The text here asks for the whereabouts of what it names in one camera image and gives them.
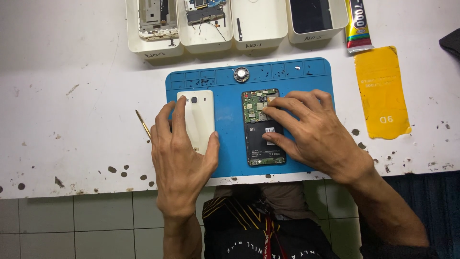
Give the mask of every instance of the white table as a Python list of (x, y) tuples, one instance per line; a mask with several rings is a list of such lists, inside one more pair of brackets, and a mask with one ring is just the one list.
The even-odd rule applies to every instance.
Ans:
[[(397, 47), (409, 119), (415, 125), (411, 135), (390, 141), (367, 135), (344, 33), (304, 46), (286, 38), (275, 51), (185, 54), (151, 65), (128, 50), (123, 0), (2, 1), (0, 198), (156, 189), (156, 184), (149, 186), (155, 182), (151, 146), (134, 110), (152, 125), (166, 101), (167, 74), (197, 64), (207, 68), (324, 57), (332, 67), (337, 115), (350, 132), (360, 130), (354, 138), (379, 160), (381, 175), (459, 170), (460, 63), (438, 40), (460, 27), (460, 1), (367, 0), (365, 5), (374, 46)], [(109, 166), (117, 172), (109, 172)], [(127, 177), (121, 177), (124, 171)], [(323, 177), (299, 172), (219, 178), (208, 185)]]

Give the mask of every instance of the handwritten label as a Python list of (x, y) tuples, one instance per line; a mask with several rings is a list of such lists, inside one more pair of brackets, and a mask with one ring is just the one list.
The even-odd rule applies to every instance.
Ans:
[(262, 46), (262, 43), (259, 43), (259, 44), (246, 44), (246, 48), (249, 48), (249, 47), (260, 47)]
[(146, 56), (147, 58), (154, 58), (154, 57), (163, 56), (163, 55), (166, 55), (166, 54), (164, 54), (163, 52), (155, 53), (155, 54), (144, 54), (144, 56)]
[(323, 35), (321, 35), (321, 36), (307, 36), (307, 37), (305, 37), (304, 41), (311, 41), (311, 40), (315, 40), (315, 39), (318, 40), (318, 39), (321, 39), (322, 36)]

